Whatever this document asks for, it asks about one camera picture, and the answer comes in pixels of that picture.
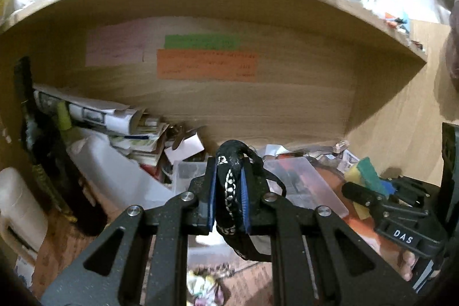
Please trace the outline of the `yellow green sponge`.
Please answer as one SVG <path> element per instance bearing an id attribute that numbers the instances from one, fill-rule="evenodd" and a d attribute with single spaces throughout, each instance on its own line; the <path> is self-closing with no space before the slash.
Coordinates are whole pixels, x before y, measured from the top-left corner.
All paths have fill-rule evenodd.
<path id="1" fill-rule="evenodd" d="M 350 167 L 345 174 L 344 178 L 346 183 L 351 182 L 358 186 L 367 188 L 368 190 L 379 193 L 384 198 L 389 197 L 389 192 L 384 182 L 380 179 L 377 171 L 368 157 L 361 159 L 356 164 Z M 351 200 L 351 197 L 347 197 L 344 192 L 342 194 L 350 201 L 354 206 L 355 212 L 361 221 L 366 220 L 370 217 L 369 209 L 360 203 L 356 203 Z"/>

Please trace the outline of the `white folded card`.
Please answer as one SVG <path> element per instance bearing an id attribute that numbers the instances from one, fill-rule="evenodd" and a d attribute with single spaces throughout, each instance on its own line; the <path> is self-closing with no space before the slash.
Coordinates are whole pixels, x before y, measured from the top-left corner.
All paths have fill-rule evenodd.
<path id="1" fill-rule="evenodd" d="M 199 135 L 194 134 L 191 137 L 183 139 L 175 150 L 172 147 L 167 147 L 164 152 L 168 161 L 174 164 L 175 162 L 184 161 L 204 150 L 205 147 L 201 143 Z"/>

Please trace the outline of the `pink striped curtain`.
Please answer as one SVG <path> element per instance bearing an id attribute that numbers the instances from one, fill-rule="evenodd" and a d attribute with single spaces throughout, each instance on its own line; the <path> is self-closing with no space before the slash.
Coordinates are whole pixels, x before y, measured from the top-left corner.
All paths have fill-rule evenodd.
<path id="1" fill-rule="evenodd" d="M 454 0 L 450 14 L 450 33 L 447 39 L 445 64 L 448 75 L 455 88 L 459 88 L 459 0 Z"/>

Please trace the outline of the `pink sticky note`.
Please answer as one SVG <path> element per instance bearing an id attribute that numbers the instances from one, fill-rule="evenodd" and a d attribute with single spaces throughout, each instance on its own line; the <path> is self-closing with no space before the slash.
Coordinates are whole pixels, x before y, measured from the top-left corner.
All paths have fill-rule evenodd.
<path id="1" fill-rule="evenodd" d="M 86 67 L 130 65 L 143 62 L 145 27 L 136 22 L 102 26 L 88 32 Z"/>

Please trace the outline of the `black patterned headband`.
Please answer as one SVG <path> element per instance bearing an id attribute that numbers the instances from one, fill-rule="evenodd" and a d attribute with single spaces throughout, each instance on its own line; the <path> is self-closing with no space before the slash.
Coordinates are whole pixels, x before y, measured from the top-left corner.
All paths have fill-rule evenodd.
<path id="1" fill-rule="evenodd" d="M 271 256 L 257 250 L 247 230 L 250 226 L 249 189 L 254 186 L 263 197 L 268 181 L 275 182 L 286 196 L 285 183 L 264 168 L 258 154 L 238 140 L 220 145 L 215 153 L 214 216 L 217 232 L 239 257 L 255 262 L 270 262 Z"/>

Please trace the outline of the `floral fabric scrunchie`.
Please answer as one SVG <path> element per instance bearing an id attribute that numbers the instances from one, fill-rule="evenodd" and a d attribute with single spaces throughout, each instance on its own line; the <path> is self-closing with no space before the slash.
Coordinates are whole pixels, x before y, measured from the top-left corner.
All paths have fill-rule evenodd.
<path id="1" fill-rule="evenodd" d="M 222 271 L 202 267 L 186 274 L 187 305 L 225 305 L 224 290 L 220 282 Z"/>

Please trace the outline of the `orange sticky note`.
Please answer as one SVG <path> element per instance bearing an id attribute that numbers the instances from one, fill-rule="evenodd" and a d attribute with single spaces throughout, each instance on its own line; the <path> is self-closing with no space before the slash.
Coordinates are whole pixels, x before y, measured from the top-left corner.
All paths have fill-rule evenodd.
<path id="1" fill-rule="evenodd" d="M 161 49 L 156 74 L 169 80 L 256 81 L 259 55 L 239 50 Z"/>

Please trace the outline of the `dark wine bottle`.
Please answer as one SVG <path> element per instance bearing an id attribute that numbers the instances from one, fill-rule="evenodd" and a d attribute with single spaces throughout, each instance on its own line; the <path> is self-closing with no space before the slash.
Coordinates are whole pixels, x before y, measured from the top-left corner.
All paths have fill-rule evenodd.
<path id="1" fill-rule="evenodd" d="M 15 64 L 13 80 L 23 115 L 21 143 L 30 157 L 36 184 L 84 235 L 98 236 L 107 224 L 107 214 L 85 188 L 55 121 L 36 105 L 28 57 Z"/>

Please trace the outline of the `rolled newspaper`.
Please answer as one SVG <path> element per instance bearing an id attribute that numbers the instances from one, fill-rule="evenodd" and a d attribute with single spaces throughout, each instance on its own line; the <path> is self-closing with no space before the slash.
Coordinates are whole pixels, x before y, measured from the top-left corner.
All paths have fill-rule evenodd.
<path id="1" fill-rule="evenodd" d="M 73 120 L 101 126 L 121 135 L 132 135 L 145 112 L 142 107 L 89 99 L 49 85 L 34 84 L 34 98 L 45 113 L 57 114 L 58 103 L 63 102 Z"/>

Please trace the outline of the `green sticky note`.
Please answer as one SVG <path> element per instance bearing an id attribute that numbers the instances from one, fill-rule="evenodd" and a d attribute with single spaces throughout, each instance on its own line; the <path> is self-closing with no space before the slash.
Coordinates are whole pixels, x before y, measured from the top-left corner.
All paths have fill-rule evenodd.
<path id="1" fill-rule="evenodd" d="M 172 50 L 238 50 L 240 40 L 234 35 L 200 33 L 165 36 L 164 49 Z"/>

